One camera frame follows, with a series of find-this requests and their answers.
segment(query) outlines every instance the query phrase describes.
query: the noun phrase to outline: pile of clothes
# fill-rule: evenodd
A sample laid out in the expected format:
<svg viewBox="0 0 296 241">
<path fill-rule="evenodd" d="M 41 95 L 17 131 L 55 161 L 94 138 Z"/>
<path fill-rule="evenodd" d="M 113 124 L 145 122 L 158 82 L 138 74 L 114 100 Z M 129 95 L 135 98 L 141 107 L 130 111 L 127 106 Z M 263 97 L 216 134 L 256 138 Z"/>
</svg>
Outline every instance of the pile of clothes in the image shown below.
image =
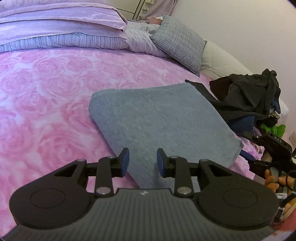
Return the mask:
<svg viewBox="0 0 296 241">
<path fill-rule="evenodd" d="M 262 74 L 231 74 L 210 82 L 213 95 L 201 83 L 192 84 L 219 112 L 235 133 L 252 132 L 253 126 L 264 134 L 271 131 L 282 137 L 285 126 L 276 127 L 281 108 L 281 89 L 274 70 Z"/>
</svg>

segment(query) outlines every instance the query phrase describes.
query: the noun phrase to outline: black device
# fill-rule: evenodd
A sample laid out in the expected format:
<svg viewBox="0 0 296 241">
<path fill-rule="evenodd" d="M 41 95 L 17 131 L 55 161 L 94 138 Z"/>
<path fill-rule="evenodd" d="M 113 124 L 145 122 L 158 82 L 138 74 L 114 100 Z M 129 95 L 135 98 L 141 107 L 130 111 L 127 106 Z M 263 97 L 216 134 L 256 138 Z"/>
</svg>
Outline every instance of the black device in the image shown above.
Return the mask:
<svg viewBox="0 0 296 241">
<path fill-rule="evenodd" d="M 250 171 L 265 179 L 264 173 L 266 169 L 271 167 L 279 171 L 279 176 L 286 175 L 292 170 L 296 170 L 296 164 L 292 161 L 292 147 L 278 136 L 268 132 L 263 136 L 252 135 L 249 132 L 244 132 L 241 135 L 258 146 L 264 146 L 265 151 L 272 157 L 271 162 L 255 160 L 243 155 L 250 165 Z M 296 178 L 296 173 L 291 173 L 291 176 Z"/>
<path fill-rule="evenodd" d="M 295 150 L 292 152 L 292 147 L 283 139 L 271 132 L 263 136 L 256 136 L 249 132 L 244 132 L 242 137 L 247 138 L 259 146 L 264 146 L 265 152 L 269 153 L 272 158 L 270 162 L 267 162 L 255 160 L 255 158 L 252 158 L 253 156 L 250 157 L 248 153 L 243 154 L 242 156 L 248 160 L 250 171 L 265 178 L 265 170 L 269 169 L 271 175 L 275 176 L 275 182 L 277 182 L 280 176 L 286 176 L 286 178 L 292 176 L 296 178 L 296 164 L 292 161 L 292 157 L 295 156 L 296 152 Z M 288 196 L 288 189 L 292 191 L 290 196 Z M 296 185 L 294 185 L 293 189 L 289 186 L 280 185 L 276 191 L 276 196 L 279 199 L 279 207 L 274 218 L 274 224 L 278 225 L 283 222 L 285 205 L 296 197 Z"/>
<path fill-rule="evenodd" d="M 265 186 L 210 160 L 188 163 L 157 150 L 170 189 L 119 189 L 129 150 L 97 163 L 76 160 L 16 190 L 9 207 L 17 223 L 4 241 L 251 240 L 271 235 L 279 201 Z M 95 192 L 88 193 L 89 176 Z M 194 193 L 191 177 L 201 191 Z"/>
</svg>

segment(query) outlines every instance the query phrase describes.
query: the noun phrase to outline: bedsheet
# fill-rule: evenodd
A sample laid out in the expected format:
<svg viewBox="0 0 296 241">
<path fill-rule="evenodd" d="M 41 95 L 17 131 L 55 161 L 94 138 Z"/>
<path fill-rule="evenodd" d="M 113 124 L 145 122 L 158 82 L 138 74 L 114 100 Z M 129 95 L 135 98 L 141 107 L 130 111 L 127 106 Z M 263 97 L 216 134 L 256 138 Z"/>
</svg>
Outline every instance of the bedsheet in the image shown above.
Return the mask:
<svg viewBox="0 0 296 241">
<path fill-rule="evenodd" d="M 96 162 L 112 154 L 92 122 L 92 93 L 202 82 L 174 60 L 127 50 L 55 48 L 0 54 L 0 236 L 14 227 L 8 203 L 19 187 L 76 159 Z M 244 150 L 258 151 L 247 140 Z M 232 170 L 252 178 L 245 159 Z M 114 188 L 137 188 L 127 174 Z M 94 180 L 87 187 L 93 191 Z"/>
</svg>

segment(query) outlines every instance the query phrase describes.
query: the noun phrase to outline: folded gray towel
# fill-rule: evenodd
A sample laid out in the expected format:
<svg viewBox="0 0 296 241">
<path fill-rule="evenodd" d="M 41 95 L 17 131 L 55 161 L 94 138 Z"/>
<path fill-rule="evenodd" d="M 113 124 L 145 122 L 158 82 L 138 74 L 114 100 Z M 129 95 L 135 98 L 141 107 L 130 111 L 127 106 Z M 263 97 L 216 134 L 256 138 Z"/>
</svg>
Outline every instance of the folded gray towel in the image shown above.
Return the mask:
<svg viewBox="0 0 296 241">
<path fill-rule="evenodd" d="M 158 172 L 156 151 L 189 162 L 210 159 L 230 167 L 243 144 L 196 89 L 182 83 L 147 89 L 108 89 L 92 95 L 89 112 L 118 155 L 130 150 L 128 172 L 140 188 L 171 188 Z M 196 178 L 194 190 L 199 191 Z"/>
</svg>

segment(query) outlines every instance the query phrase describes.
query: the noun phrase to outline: pink rose pattern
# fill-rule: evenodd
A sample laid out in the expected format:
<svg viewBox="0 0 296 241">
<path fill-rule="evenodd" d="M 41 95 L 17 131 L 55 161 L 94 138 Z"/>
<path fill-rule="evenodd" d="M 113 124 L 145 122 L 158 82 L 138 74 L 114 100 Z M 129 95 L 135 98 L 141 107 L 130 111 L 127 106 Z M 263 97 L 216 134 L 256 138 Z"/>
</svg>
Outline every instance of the pink rose pattern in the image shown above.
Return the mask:
<svg viewBox="0 0 296 241">
<path fill-rule="evenodd" d="M 124 50 L 63 48 L 0 54 L 0 236 L 15 225 L 12 193 L 79 158 L 96 162 L 112 154 L 88 105 L 95 91 L 148 88 L 189 79 L 207 87 L 173 60 Z M 245 162 L 240 160 L 245 170 Z M 136 188 L 114 178 L 114 187 Z M 93 191 L 91 179 L 88 190 Z"/>
</svg>

